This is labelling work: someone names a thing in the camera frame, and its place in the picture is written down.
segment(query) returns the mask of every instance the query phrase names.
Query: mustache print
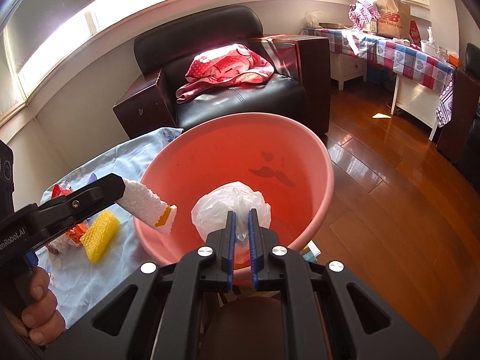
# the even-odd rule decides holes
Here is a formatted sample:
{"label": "mustache print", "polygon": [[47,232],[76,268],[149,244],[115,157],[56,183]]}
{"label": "mustache print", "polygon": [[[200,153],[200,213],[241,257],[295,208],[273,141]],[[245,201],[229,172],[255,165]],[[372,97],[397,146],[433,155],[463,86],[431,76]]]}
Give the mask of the mustache print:
{"label": "mustache print", "polygon": [[272,168],[268,168],[267,166],[263,166],[260,169],[249,169],[251,173],[258,177],[263,177],[265,179],[269,179],[272,177],[277,178],[278,181],[285,184],[287,187],[294,187],[295,183],[291,181],[288,176],[283,173],[281,170],[273,170]]}

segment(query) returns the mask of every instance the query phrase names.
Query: white plastic bag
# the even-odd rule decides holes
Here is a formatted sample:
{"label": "white plastic bag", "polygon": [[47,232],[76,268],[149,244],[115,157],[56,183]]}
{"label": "white plastic bag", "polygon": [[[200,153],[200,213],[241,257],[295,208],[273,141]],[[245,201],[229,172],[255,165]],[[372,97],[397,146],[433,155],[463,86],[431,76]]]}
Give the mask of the white plastic bag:
{"label": "white plastic bag", "polygon": [[308,11],[305,14],[305,22],[309,28],[319,28],[320,27],[320,16],[322,11]]}
{"label": "white plastic bag", "polygon": [[202,196],[191,210],[191,221],[205,241],[212,231],[225,228],[228,211],[237,214],[237,243],[248,239],[248,212],[257,209],[258,224],[270,227],[270,205],[261,192],[239,181],[218,187]]}

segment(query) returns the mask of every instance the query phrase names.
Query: finger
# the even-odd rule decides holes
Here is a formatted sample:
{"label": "finger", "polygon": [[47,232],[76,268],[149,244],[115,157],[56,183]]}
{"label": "finger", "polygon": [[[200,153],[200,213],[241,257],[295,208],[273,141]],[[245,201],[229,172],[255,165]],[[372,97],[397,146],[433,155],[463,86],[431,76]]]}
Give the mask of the finger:
{"label": "finger", "polygon": [[58,310],[44,325],[30,331],[30,339],[37,345],[48,345],[65,331],[65,320]]}
{"label": "finger", "polygon": [[57,298],[52,291],[47,290],[46,295],[38,302],[27,306],[22,312],[23,323],[33,329],[46,323],[57,308]]}
{"label": "finger", "polygon": [[33,276],[30,280],[30,295],[33,299],[42,299],[49,289],[50,277],[43,268],[36,267],[33,269]]}

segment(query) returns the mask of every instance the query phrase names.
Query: checkered tablecloth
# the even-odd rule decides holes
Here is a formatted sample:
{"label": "checkered tablecloth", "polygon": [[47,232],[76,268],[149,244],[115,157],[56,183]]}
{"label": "checkered tablecloth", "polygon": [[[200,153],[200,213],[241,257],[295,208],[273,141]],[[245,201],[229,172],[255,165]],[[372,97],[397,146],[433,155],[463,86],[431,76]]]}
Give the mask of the checkered tablecloth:
{"label": "checkered tablecloth", "polygon": [[302,35],[328,38],[330,51],[345,54],[385,66],[440,95],[436,109],[438,126],[452,119],[453,86],[456,69],[424,52],[390,39],[351,30],[304,28]]}

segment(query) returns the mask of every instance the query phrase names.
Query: white wall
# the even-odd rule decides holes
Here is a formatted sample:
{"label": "white wall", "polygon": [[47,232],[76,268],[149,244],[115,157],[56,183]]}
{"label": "white wall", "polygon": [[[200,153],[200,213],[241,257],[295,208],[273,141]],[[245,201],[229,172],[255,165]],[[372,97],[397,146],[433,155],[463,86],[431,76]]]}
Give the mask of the white wall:
{"label": "white wall", "polygon": [[112,107],[139,75],[129,40],[77,74],[42,108],[37,119],[69,170],[128,140]]}
{"label": "white wall", "polygon": [[435,43],[458,52],[458,17],[455,0],[429,0]]}
{"label": "white wall", "polygon": [[13,137],[8,145],[13,150],[15,210],[29,203],[39,203],[43,191],[70,170],[48,142],[35,119]]}
{"label": "white wall", "polygon": [[260,18],[263,33],[297,34],[305,27],[307,11],[320,10],[322,23],[352,23],[349,7],[344,4],[307,0],[254,1],[243,5],[251,8]]}
{"label": "white wall", "polygon": [[460,62],[465,66],[465,51],[468,43],[480,47],[480,28],[478,28],[462,0],[455,0],[458,15],[458,31],[460,36]]}

